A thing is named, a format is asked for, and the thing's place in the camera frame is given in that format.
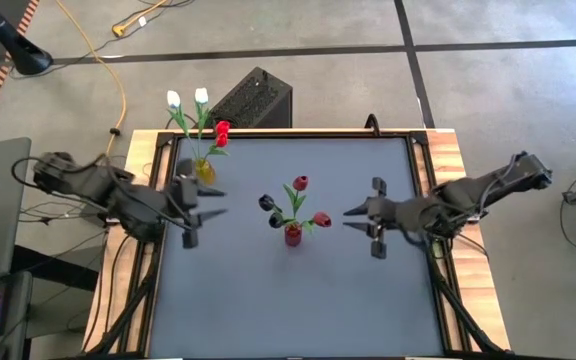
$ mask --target green leaf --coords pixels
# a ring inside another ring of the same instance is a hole
[[[284,190],[286,190],[286,193],[288,193],[288,197],[290,198],[290,205],[292,205],[292,209],[295,209],[295,193],[292,192],[292,189],[290,188],[290,186],[284,184]]]
[[[301,227],[308,230],[308,232],[312,234],[313,226],[309,221],[304,221],[304,224],[302,224]]]
[[[199,129],[199,135],[198,138],[199,140],[201,140],[201,133],[204,130],[204,125],[206,124],[206,114],[204,114],[203,111],[203,104],[200,104],[198,102],[195,101],[195,109],[197,110],[197,128]]]
[[[188,124],[186,124],[186,119],[184,119],[181,107],[179,107],[177,111],[172,111],[168,109],[168,112],[170,113],[170,116],[172,116],[172,118],[175,119],[181,130],[184,131],[184,135],[186,135],[187,138],[190,138],[190,135],[188,134]]]
[[[297,201],[295,201],[295,215],[297,214],[297,211],[299,211],[301,204],[304,203],[304,200],[306,200],[306,195],[300,196]]]
[[[226,150],[222,150],[219,149],[217,147],[215,148],[211,148],[210,151],[208,152],[208,155],[225,155],[225,156],[230,156],[230,154],[228,154],[228,152],[226,152]]]

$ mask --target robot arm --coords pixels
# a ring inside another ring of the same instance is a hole
[[[183,228],[184,248],[198,245],[197,229],[203,222],[225,212],[216,210],[191,215],[198,196],[224,196],[221,191],[200,185],[193,176],[192,160],[177,164],[177,174],[164,190],[132,184],[134,175],[110,164],[104,155],[78,166],[68,153],[45,153],[35,164],[34,182],[50,194],[75,195],[117,218],[126,234],[138,241],[161,239],[164,220]]]

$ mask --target table leg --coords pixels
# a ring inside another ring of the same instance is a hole
[[[20,270],[26,270],[39,279],[88,291],[95,291],[99,275],[97,271],[15,245],[10,271],[15,273]]]

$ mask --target artificial flower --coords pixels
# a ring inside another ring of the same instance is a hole
[[[208,90],[206,88],[198,88],[195,90],[195,101],[201,105],[208,103]]]
[[[179,109],[181,106],[181,99],[179,98],[179,94],[176,91],[168,90],[166,93],[166,98],[168,100],[168,106],[173,109]]]
[[[217,134],[219,135],[228,134],[228,131],[230,130],[230,123],[228,121],[220,121],[217,123],[215,130],[217,130]]]
[[[228,134],[217,135],[217,140],[215,140],[215,145],[217,147],[225,147],[228,145]]]
[[[292,187],[297,191],[304,191],[308,186],[308,176],[299,176],[292,182]]]
[[[330,216],[328,216],[328,214],[322,211],[316,213],[315,216],[313,216],[312,220],[315,222],[315,224],[321,227],[332,226],[332,220],[330,220]]]
[[[268,224],[273,229],[279,229],[284,225],[284,217],[280,213],[272,213],[270,219],[268,219]]]
[[[275,207],[275,200],[270,197],[270,195],[264,194],[259,198],[259,207],[263,211],[270,211]]]

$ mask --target red tulip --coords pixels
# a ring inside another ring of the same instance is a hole
[[[315,224],[321,227],[332,226],[332,220],[330,220],[330,216],[328,216],[328,214],[322,211],[316,213],[315,216],[313,216],[312,220],[315,222]]]
[[[306,186],[308,186],[308,176],[300,176],[292,182],[292,187],[297,191],[306,190]]]
[[[217,130],[218,135],[228,134],[228,131],[230,130],[230,123],[228,121],[220,121],[217,123],[215,130]]]
[[[217,135],[217,140],[215,140],[215,145],[217,145],[217,147],[224,147],[224,146],[228,145],[228,134]]]

